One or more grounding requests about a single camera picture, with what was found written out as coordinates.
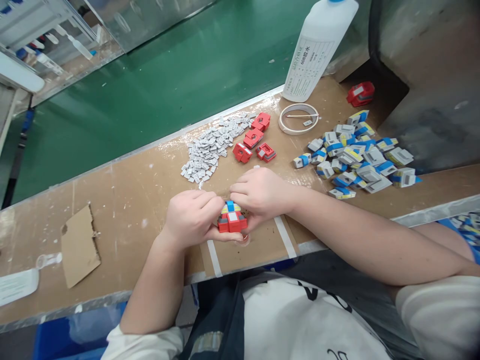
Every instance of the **white t-shirt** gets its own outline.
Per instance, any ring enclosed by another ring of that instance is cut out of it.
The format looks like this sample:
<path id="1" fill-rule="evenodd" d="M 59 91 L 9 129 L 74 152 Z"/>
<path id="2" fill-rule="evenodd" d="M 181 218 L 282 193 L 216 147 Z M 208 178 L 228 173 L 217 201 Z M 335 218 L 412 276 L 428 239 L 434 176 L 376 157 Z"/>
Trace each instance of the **white t-shirt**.
<path id="1" fill-rule="evenodd" d="M 243 292 L 245 359 L 390 359 L 373 329 L 341 298 L 279 277 Z M 469 359 L 480 335 L 480 277 L 454 276 L 399 291 L 396 307 L 427 359 Z M 117 326 L 102 359 L 174 359 L 178 327 L 125 335 Z"/>

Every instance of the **tape roll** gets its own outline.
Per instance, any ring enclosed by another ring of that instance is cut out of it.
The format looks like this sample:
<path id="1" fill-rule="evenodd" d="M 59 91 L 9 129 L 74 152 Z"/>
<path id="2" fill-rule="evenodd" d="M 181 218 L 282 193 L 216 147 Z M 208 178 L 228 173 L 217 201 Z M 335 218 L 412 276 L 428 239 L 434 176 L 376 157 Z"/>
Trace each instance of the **tape roll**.
<path id="1" fill-rule="evenodd" d="M 283 121 L 284 116 L 294 110 L 301 110 L 306 112 L 307 114 L 312 115 L 311 120 L 313 121 L 313 124 L 302 130 L 293 130 L 285 126 Z M 283 111 L 281 112 L 280 118 L 278 119 L 278 126 L 285 134 L 293 135 L 293 136 L 303 135 L 308 133 L 310 130 L 312 130 L 315 127 L 315 125 L 317 125 L 317 123 L 319 122 L 319 116 L 315 114 L 318 114 L 317 110 L 309 104 L 305 104 L 305 103 L 292 104 L 284 108 Z"/>

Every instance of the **sleeve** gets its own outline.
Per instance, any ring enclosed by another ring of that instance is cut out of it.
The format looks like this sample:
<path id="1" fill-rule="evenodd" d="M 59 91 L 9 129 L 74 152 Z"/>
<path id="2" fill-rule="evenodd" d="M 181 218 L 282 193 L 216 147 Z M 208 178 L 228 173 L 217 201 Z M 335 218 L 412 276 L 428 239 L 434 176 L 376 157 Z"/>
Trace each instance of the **sleeve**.
<path id="1" fill-rule="evenodd" d="M 480 335 L 480 277 L 453 276 L 402 288 L 401 320 L 426 359 L 473 359 Z"/>
<path id="2" fill-rule="evenodd" d="M 107 336 L 108 347 L 101 360 L 172 360 L 184 348 L 178 327 L 148 335 L 125 335 L 120 325 Z"/>

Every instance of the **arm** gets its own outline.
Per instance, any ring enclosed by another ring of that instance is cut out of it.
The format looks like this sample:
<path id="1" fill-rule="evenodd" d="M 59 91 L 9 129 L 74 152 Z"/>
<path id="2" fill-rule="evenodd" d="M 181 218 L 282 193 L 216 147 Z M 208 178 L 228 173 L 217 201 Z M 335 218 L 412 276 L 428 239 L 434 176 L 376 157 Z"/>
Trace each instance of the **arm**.
<path id="1" fill-rule="evenodd" d="M 347 263 L 394 286 L 454 275 L 480 276 L 480 266 L 424 235 L 306 187 L 266 168 L 252 169 L 230 187 L 230 198 L 251 211 L 247 232 L 287 214 L 312 231 Z"/>
<path id="2" fill-rule="evenodd" d="M 212 225 L 225 202 L 214 192 L 188 190 L 170 200 L 165 226 L 154 240 L 120 322 L 124 334 L 149 334 L 174 325 L 182 301 L 186 248 L 208 239 L 242 241 Z"/>

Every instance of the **bottle label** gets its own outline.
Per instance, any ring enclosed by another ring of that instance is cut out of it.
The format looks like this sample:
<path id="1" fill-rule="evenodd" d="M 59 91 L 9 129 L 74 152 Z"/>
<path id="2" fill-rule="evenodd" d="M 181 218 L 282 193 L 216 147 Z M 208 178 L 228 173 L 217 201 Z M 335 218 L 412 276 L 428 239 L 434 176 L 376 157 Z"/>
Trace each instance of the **bottle label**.
<path id="1" fill-rule="evenodd" d="M 315 41 L 301 36 L 283 92 L 294 97 L 310 96 L 335 50 L 335 41 Z"/>

